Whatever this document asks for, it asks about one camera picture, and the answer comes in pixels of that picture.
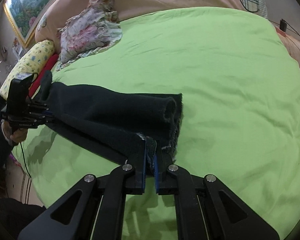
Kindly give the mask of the person's left hand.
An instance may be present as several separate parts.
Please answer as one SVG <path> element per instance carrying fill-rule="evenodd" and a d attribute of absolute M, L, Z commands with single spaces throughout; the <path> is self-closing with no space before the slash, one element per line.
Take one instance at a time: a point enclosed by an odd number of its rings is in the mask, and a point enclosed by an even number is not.
<path fill-rule="evenodd" d="M 25 128 L 13 131 L 12 127 L 7 121 L 2 122 L 1 130 L 5 139 L 9 142 L 10 145 L 25 141 L 28 134 L 28 129 Z"/>

